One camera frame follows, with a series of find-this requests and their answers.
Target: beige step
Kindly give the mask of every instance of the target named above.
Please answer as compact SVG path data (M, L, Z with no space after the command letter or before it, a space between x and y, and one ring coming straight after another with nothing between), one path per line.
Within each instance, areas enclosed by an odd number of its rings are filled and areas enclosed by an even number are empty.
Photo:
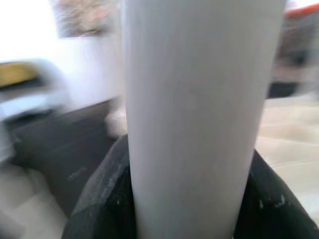
M319 124L319 108L317 107L274 107L264 109L261 125L301 122Z
M303 123L261 126L258 136L319 144L319 126Z
M319 226L319 193L296 195L310 218Z
M21 239L45 238L60 239L66 224L66 217L54 200L38 194L8 214L22 225L25 234Z
M273 169L294 194L319 193L319 162L298 162Z
M0 210L10 211L35 195L35 188L26 171L13 165L0 169Z
M305 106L319 107L318 97L312 94L303 96L294 96L279 99L265 100L264 108L288 107L288 106Z
M255 148L271 167L319 160L319 144L260 136Z

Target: yellow object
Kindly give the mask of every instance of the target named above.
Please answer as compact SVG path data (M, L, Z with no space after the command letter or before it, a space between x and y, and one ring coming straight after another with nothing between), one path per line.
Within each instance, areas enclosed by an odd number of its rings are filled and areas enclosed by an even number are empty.
M2 64L0 65L0 87L32 80L36 75L35 69L28 63Z

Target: red object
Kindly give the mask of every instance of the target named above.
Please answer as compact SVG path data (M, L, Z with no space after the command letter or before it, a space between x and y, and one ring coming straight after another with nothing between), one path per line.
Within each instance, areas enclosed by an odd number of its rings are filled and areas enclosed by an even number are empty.
M285 12L286 18L299 18L319 10L319 3L297 9L291 9Z

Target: white cylindrical pole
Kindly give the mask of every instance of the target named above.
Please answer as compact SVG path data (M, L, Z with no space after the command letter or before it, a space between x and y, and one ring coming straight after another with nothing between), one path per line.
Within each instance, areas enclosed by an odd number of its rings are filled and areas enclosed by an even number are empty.
M230 239L284 0L125 0L140 239Z

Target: floor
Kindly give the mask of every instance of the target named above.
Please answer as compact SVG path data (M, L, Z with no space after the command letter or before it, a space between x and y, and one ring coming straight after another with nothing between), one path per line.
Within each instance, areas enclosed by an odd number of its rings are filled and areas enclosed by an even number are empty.
M2 165L0 230L9 233L9 238L60 239L66 220L42 175Z

